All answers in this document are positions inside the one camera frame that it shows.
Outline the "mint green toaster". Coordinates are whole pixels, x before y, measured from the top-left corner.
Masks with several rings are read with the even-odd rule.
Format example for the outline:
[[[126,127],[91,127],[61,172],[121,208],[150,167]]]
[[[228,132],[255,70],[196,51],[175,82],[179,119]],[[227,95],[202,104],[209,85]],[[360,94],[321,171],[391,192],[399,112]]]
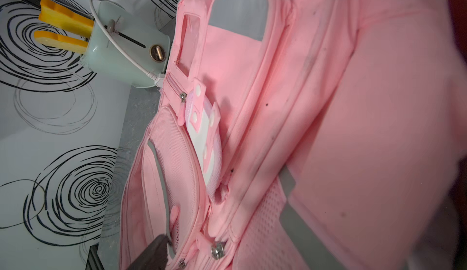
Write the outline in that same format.
[[[110,0],[90,0],[94,27],[81,56],[84,67],[135,88],[161,88],[171,40]]]

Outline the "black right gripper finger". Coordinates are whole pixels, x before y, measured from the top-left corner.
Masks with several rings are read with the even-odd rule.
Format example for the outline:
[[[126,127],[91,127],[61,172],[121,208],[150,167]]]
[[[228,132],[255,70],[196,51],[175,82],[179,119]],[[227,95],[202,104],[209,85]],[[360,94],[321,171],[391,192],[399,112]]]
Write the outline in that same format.
[[[168,246],[171,242],[167,235],[157,236],[127,270],[164,270],[169,261]]]

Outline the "toast slice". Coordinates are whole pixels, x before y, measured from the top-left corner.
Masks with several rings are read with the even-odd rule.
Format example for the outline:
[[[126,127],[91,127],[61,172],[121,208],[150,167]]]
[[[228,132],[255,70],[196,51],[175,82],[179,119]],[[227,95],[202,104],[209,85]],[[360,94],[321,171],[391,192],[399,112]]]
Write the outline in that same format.
[[[84,54],[88,48],[86,41],[43,30],[35,31],[34,39],[45,46],[64,49],[78,54]]]
[[[38,17],[40,21],[87,39],[91,38],[93,20],[51,0],[41,0],[40,6],[41,13]]]

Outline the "pink backpack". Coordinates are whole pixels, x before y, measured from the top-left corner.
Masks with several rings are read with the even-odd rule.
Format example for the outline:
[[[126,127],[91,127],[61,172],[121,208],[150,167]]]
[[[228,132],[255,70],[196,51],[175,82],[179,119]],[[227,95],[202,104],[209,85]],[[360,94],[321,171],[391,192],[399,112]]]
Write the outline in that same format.
[[[119,268],[451,270],[466,156],[449,0],[180,0]]]

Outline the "rear toast slice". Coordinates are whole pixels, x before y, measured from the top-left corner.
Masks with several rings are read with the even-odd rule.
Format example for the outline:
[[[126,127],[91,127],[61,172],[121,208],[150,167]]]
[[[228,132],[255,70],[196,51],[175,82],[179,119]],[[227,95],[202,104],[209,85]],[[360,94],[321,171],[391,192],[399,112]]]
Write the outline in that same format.
[[[91,38],[93,20],[51,0],[41,0],[40,6],[41,13],[38,17],[40,21],[87,39]]]

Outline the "front toast slice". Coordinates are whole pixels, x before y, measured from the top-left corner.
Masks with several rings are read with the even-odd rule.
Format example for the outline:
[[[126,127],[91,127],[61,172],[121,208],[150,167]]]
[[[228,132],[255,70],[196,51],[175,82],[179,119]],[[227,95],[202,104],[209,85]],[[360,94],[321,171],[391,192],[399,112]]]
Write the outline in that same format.
[[[78,54],[84,54],[88,48],[86,41],[43,30],[35,31],[34,39],[45,46],[64,49]]]

